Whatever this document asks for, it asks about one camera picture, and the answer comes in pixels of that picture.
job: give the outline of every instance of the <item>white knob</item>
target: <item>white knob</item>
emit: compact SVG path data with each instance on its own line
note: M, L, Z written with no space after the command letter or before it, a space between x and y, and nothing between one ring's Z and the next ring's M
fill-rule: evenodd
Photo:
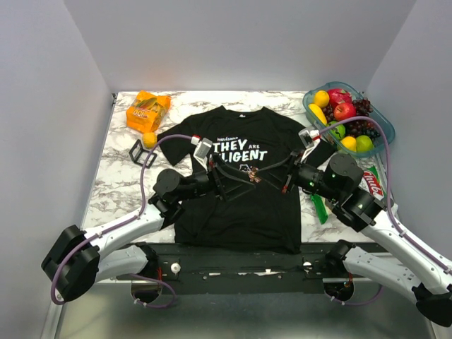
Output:
M180 266L178 263L173 263L173 264L171 265L171 271L172 271L174 274L178 274L178 273L180 272L180 270L181 270L181 266Z

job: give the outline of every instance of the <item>red apple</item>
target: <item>red apple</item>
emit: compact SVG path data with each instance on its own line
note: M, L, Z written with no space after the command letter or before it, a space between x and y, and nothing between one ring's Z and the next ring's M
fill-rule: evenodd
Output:
M342 104L336 106L333 114L336 121L342 121L344 119L356 117L356 109L353 104L343 102Z
M336 106L338 106L339 104L342 104L344 102L351 104L353 101L352 95L341 88L334 88L332 90L329 90L327 93L330 97L330 105L333 106L333 109L336 108Z

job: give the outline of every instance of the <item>gray floor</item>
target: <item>gray floor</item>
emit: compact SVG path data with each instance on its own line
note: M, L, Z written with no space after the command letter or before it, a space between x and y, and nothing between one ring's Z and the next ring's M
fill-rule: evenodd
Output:
M358 287L371 297L373 283ZM171 309L133 305L129 284L96 285L65 307L61 339L112 338L433 338L415 306L385 290L365 307L342 307L323 295L185 295Z

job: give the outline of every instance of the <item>green apple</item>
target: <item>green apple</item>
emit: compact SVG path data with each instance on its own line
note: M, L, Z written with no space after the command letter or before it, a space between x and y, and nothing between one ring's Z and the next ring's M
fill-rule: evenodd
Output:
M368 136L358 136L356 138L356 151L357 152L367 152L374 149L374 143L372 139Z
M332 121L328 124L328 126L337 124L337 121ZM331 133L333 133L333 135L338 139L338 140L342 140L345 137L345 127L344 125L337 125L334 129L331 129Z

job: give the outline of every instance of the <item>t-shirt sleeve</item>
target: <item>t-shirt sleeve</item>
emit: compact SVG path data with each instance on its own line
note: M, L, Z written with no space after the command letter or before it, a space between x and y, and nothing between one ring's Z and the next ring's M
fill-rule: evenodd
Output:
M173 126L172 128L160 133L157 136L157 140L162 139L165 136L172 136L175 134L184 134L185 136L192 136L196 134L196 124L193 117L186 118L180 124ZM169 163L175 166L179 161L184 159L184 157L195 149L195 146L190 143L190 141L182 138L174 138L164 141L160 144L160 149L162 150L164 156L167 158Z
M298 133L305 127L301 125L298 121L291 119L289 117L284 117L279 115L280 119L276 123L276 126L281 126L282 137L285 138L287 146L291 150L304 149L304 144ZM311 166L318 167L322 165L327 159L336 151L333 145L321 140L319 145L314 151L309 155L306 163Z

